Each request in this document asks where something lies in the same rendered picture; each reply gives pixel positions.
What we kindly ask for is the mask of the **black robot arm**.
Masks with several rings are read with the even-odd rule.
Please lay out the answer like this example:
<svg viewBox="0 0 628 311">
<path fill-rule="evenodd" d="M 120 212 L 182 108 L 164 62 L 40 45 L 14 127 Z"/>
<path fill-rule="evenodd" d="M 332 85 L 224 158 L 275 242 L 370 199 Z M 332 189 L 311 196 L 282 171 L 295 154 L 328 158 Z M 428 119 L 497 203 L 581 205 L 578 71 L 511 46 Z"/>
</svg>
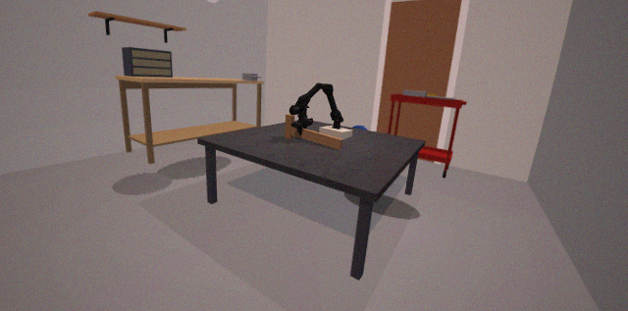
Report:
<svg viewBox="0 0 628 311">
<path fill-rule="evenodd" d="M 331 84 L 328 83 L 316 83 L 315 86 L 313 86 L 306 94 L 301 95 L 297 102 L 295 103 L 295 105 L 291 105 L 291 107 L 289 108 L 289 113 L 291 115 L 306 115 L 307 113 L 307 108 L 309 108 L 309 106 L 307 105 L 310 102 L 310 99 L 320 90 L 323 89 L 324 93 L 327 95 L 329 103 L 330 103 L 330 107 L 332 112 L 330 113 L 332 121 L 334 121 L 334 125 L 333 125 L 333 129 L 340 129 L 340 123 L 343 122 L 343 118 L 341 116 L 340 111 L 337 108 L 336 102 L 335 102 L 335 98 L 333 95 L 333 86 Z M 305 123 L 307 126 L 311 126 L 313 123 L 313 119 L 310 118 L 308 119 L 307 116 L 306 118 L 304 117 L 302 119 L 302 123 Z"/>
</svg>

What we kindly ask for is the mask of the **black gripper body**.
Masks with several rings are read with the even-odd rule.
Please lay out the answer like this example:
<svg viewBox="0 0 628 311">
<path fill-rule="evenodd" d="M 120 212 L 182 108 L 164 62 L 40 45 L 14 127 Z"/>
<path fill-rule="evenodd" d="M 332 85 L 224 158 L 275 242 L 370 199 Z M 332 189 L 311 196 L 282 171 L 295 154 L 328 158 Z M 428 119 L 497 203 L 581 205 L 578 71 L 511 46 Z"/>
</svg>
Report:
<svg viewBox="0 0 628 311">
<path fill-rule="evenodd" d="M 291 124 L 291 126 L 292 126 L 292 127 L 295 127 L 295 128 L 301 128 L 301 127 L 302 127 L 302 125 L 307 126 L 305 123 L 302 123 L 302 119 L 303 119 L 304 117 L 306 118 L 306 115 L 300 115 L 300 114 L 298 114 L 298 115 L 297 115 L 297 117 L 298 117 L 298 121 L 297 121 L 297 122 L 295 122 L 295 123 L 292 123 L 292 124 Z"/>
</svg>

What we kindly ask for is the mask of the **brown wooden post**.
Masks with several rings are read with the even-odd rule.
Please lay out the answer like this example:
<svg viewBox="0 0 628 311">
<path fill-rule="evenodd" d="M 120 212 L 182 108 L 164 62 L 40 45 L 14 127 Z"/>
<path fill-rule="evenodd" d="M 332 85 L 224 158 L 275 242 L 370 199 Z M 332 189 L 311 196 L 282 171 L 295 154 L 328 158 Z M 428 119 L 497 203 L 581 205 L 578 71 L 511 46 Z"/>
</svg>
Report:
<svg viewBox="0 0 628 311">
<path fill-rule="evenodd" d="M 294 123 L 294 115 L 287 114 L 286 115 L 286 129 L 285 129 L 285 138 L 293 138 L 291 133 L 291 124 Z"/>
</svg>

